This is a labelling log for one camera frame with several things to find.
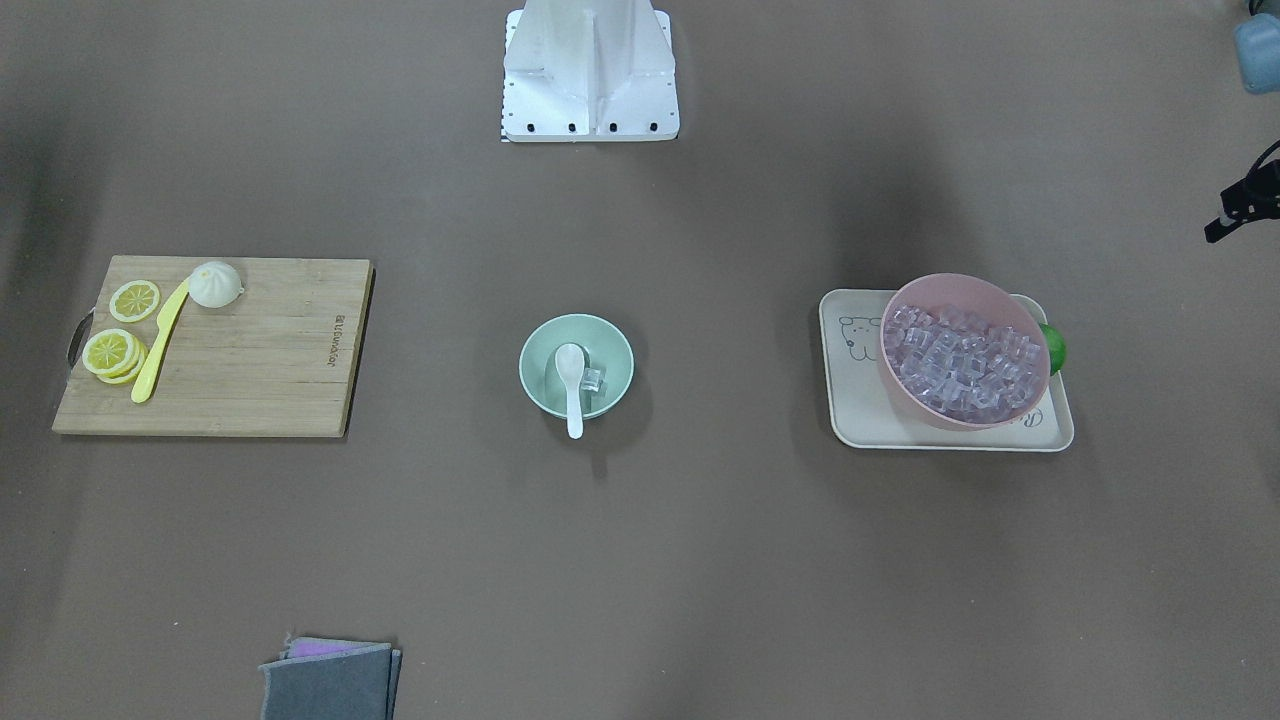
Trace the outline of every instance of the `cutting board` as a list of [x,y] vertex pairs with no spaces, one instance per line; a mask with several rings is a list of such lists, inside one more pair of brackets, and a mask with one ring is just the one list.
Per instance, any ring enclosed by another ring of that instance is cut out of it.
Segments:
[[236,268],[244,293],[219,309],[187,299],[151,400],[134,404],[131,384],[109,386],[77,363],[54,418],[55,432],[206,437],[346,433],[374,275],[369,260],[116,255],[99,291],[90,334],[123,328],[151,347],[159,310],[141,322],[120,323],[109,310],[111,295],[128,281],[147,279],[168,299],[207,260]]

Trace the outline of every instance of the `white metal bracket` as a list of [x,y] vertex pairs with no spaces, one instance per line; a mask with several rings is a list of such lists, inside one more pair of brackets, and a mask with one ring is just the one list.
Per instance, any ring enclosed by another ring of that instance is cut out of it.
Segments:
[[507,15],[502,138],[636,142],[680,132],[671,18],[649,0],[529,0]]

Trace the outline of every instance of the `black clamp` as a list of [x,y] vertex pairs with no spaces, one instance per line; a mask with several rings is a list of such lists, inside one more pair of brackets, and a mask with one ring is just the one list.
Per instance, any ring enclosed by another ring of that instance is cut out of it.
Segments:
[[1245,223],[1280,219],[1280,160],[1262,164],[1277,147],[1280,142],[1263,152],[1239,182],[1222,191],[1222,211],[1204,225],[1204,240],[1217,242]]

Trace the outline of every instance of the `green bowl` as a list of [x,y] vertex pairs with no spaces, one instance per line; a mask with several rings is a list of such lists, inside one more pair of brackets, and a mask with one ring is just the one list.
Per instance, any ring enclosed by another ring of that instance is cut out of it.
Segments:
[[564,383],[556,372],[556,348],[566,342],[582,346],[586,366],[604,374],[599,392],[582,393],[582,418],[605,414],[631,387],[636,361],[622,331],[603,318],[576,313],[539,325],[520,351],[520,384],[535,405],[564,418]]

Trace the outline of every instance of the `gray towel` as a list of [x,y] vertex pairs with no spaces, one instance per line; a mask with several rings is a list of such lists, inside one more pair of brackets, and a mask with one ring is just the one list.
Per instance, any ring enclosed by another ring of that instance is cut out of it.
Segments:
[[262,720],[392,720],[399,665],[390,643],[294,638],[259,667]]

